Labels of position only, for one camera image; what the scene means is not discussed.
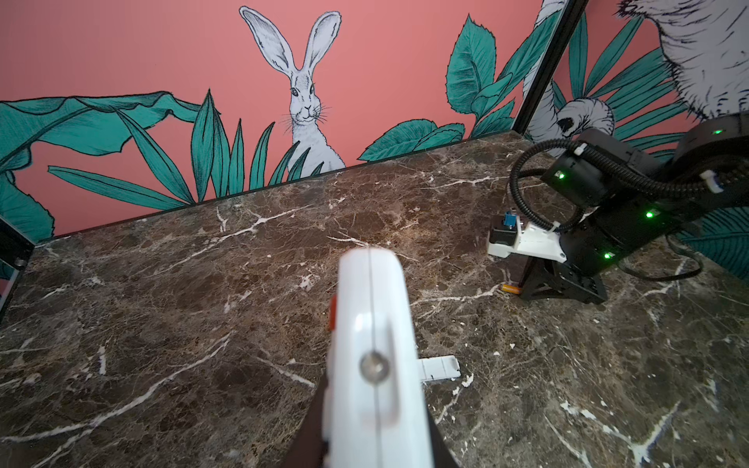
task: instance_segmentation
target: orange object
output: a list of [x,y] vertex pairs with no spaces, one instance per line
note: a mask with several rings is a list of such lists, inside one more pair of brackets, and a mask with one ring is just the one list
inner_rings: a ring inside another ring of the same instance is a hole
[[502,291],[505,291],[506,293],[520,294],[523,292],[523,288],[518,288],[517,286],[511,285],[502,285]]
[[336,329],[336,295],[333,294],[333,298],[330,300],[330,322],[328,323],[330,331]]

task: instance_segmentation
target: metal screw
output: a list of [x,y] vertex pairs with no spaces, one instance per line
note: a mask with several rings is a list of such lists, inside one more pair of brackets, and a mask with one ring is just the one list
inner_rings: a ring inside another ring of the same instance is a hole
[[377,351],[370,351],[364,355],[359,363],[362,376],[372,385],[377,385],[387,378],[390,373],[390,363],[387,358]]

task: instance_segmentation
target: white cable clip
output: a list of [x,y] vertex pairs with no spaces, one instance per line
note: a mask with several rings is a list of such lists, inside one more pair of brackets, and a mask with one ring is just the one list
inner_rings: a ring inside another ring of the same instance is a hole
[[588,147],[588,144],[587,143],[583,143],[582,145],[580,145],[577,148],[575,148],[574,151],[573,151],[573,153],[575,153],[576,156],[580,156],[583,153],[583,151],[585,151],[585,148],[587,148],[587,147]]
[[716,178],[717,176],[718,175],[715,174],[711,169],[708,169],[707,171],[704,171],[702,174],[700,174],[700,177],[704,179],[705,183],[707,184],[707,188],[710,189],[710,192],[723,192],[723,188],[718,185],[718,179]]

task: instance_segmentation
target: black tripod base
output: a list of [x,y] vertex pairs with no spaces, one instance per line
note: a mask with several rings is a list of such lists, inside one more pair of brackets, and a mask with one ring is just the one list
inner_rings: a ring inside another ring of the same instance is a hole
[[574,299],[600,304],[608,299],[599,275],[582,276],[558,261],[544,258],[528,258],[519,285],[523,300]]

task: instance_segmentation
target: teal leaf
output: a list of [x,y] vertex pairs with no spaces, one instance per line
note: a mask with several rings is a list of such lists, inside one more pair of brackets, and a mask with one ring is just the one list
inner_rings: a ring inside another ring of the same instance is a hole
[[49,211],[16,187],[9,174],[0,174],[0,216],[31,242],[52,236],[55,220]]
[[561,13],[557,11],[547,19],[544,19],[541,24],[537,25],[533,29],[533,32],[526,37],[520,47],[518,47],[518,50],[516,50],[515,53],[512,54],[512,57],[507,61],[507,64],[502,69],[502,73],[500,73],[499,79],[497,80],[499,81],[505,76],[512,75],[512,79],[507,85],[507,88],[505,88],[505,94],[502,96],[502,99],[507,97],[507,95],[515,89],[515,86],[523,81],[523,78],[525,78],[525,76],[530,72],[533,65],[544,55],[544,52],[546,52],[546,48],[551,41],[551,35],[557,27],[557,21],[559,20],[560,14]]
[[588,20],[583,12],[580,22],[569,40],[569,81],[572,99],[583,97],[585,70],[588,66]]
[[213,167],[210,179],[216,198],[223,197],[229,190],[229,139],[217,110],[213,110]]
[[242,119],[237,124],[234,144],[231,146],[229,159],[229,195],[241,193],[244,189],[244,138],[242,137]]
[[359,159],[372,162],[410,153],[437,125],[424,119],[401,122],[364,150]]
[[216,147],[213,143],[213,97],[210,89],[205,95],[203,105],[200,106],[195,125],[192,127],[192,140],[190,141],[190,156],[192,158],[192,172],[195,175],[195,186],[198,190],[198,201],[203,201],[205,191],[208,188],[210,170],[213,168],[213,158]]
[[601,86],[599,90],[593,93],[590,97],[603,96],[604,94],[608,94],[611,91],[615,91],[622,86],[626,86],[642,78],[653,70],[659,68],[666,69],[666,67],[667,65],[665,57],[663,56],[663,51],[658,48],[638,58],[632,65],[626,67],[619,74],[614,76],[611,81]]
[[664,133],[661,135],[644,136],[642,138],[627,140],[625,143],[634,146],[639,150],[646,150],[648,148],[654,148],[668,143],[676,143],[682,139],[683,136],[684,133]]
[[135,140],[136,145],[138,145],[138,149],[140,150],[141,155],[143,155],[143,159],[145,159],[146,164],[148,164],[148,167],[151,169],[151,172],[154,173],[156,179],[158,179],[158,181],[161,182],[169,192],[175,194],[178,198],[181,198],[188,203],[195,203],[180,170],[177,169],[174,161],[169,159],[169,156],[166,156],[166,153],[164,153],[164,150],[161,149],[159,144],[151,138],[151,135],[148,135],[148,132],[143,130],[143,127],[138,125],[138,122],[134,121],[123,112],[117,111],[117,115],[120,116],[125,127],[127,127],[130,134],[133,135],[133,140]]
[[656,68],[645,76],[641,76],[633,82],[622,86],[613,96],[606,100],[606,104],[612,108],[614,117],[619,121],[654,103],[659,97],[672,91],[673,82],[663,83],[663,80],[669,77],[670,73],[665,67]]
[[312,176],[314,176],[314,175],[319,175],[319,174],[320,174],[320,171],[322,171],[322,170],[323,170],[323,165],[324,165],[324,164],[325,164],[324,162],[321,162],[320,164],[318,164],[318,167],[316,167],[316,168],[315,168],[315,170],[314,170],[314,171],[312,171],[312,173],[310,174],[310,177],[312,177]]
[[668,161],[669,159],[673,158],[673,154],[675,152],[676,150],[660,150],[651,153],[650,156],[653,156],[659,161]]
[[496,66],[494,35],[475,24],[468,15],[447,65],[447,102],[450,106],[461,114],[470,114],[473,98],[494,81]]
[[490,84],[486,88],[483,88],[476,97],[473,98],[473,102],[470,105],[471,111],[476,115],[476,118],[480,119],[487,115],[497,104],[504,99],[510,90],[507,90],[507,85],[512,81],[512,74],[505,76],[495,83]]
[[614,64],[622,57],[622,54],[629,46],[629,43],[634,37],[634,33],[640,28],[643,23],[643,17],[638,16],[631,19],[624,25],[621,31],[616,35],[614,39],[606,46],[606,49],[595,61],[593,69],[590,71],[588,76],[588,82],[585,85],[585,95],[587,96],[590,91],[606,76],[606,73],[611,71]]
[[749,207],[715,210],[702,219],[702,235],[682,233],[682,242],[741,279],[749,279]]
[[558,111],[562,107],[567,105],[567,99],[565,99],[564,94],[562,93],[562,90],[560,89],[560,86],[557,84],[557,82],[551,82],[551,89],[554,91],[554,107],[556,107]]
[[286,166],[288,166],[289,160],[297,150],[297,146],[299,146],[299,142],[295,142],[291,148],[286,151],[286,154],[283,155],[281,162],[276,166],[276,170],[273,171],[273,175],[270,177],[270,182],[268,182],[269,187],[283,182],[283,173],[286,172]]
[[302,167],[304,166],[304,162],[307,160],[307,154],[309,154],[310,149],[311,148],[305,149],[304,153],[299,156],[299,159],[297,159],[291,169],[289,169],[288,179],[286,180],[287,182],[294,182],[295,180],[298,180],[300,177],[302,177]]
[[662,121],[672,118],[674,115],[679,115],[688,110],[689,108],[684,103],[674,103],[659,107],[617,127],[613,132],[613,136],[618,140],[627,139],[637,135],[648,127],[659,124]]
[[0,171],[30,164],[28,149],[34,142],[65,146],[92,156],[121,151],[130,132],[115,111],[123,112],[147,129],[170,114],[193,122],[198,106],[175,99],[166,91],[133,96],[42,97],[0,102]]
[[271,122],[268,127],[263,130],[263,134],[260,135],[258,145],[255,147],[255,155],[252,157],[252,167],[249,170],[249,189],[261,189],[265,186],[265,160],[268,155],[268,140],[270,139],[270,132],[273,131],[273,125],[276,122]]
[[185,206],[182,201],[125,180],[79,171],[78,169],[62,168],[56,165],[51,165],[48,170],[50,174],[56,175],[74,186],[126,203],[155,210],[171,210],[172,208]]
[[487,115],[486,118],[480,121],[471,132],[471,138],[478,138],[480,136],[486,136],[490,133],[508,132],[512,128],[512,124],[515,121],[514,118],[510,117],[512,108],[515,107],[515,100],[511,100],[504,106],[500,107],[496,111]]
[[463,124],[447,124],[440,128],[432,130],[427,136],[420,139],[414,147],[414,151],[434,148],[435,146],[447,145],[449,143],[459,142],[466,133],[466,127]]
[[11,265],[6,264],[4,261],[0,261],[0,279],[11,279],[15,272],[16,269]]

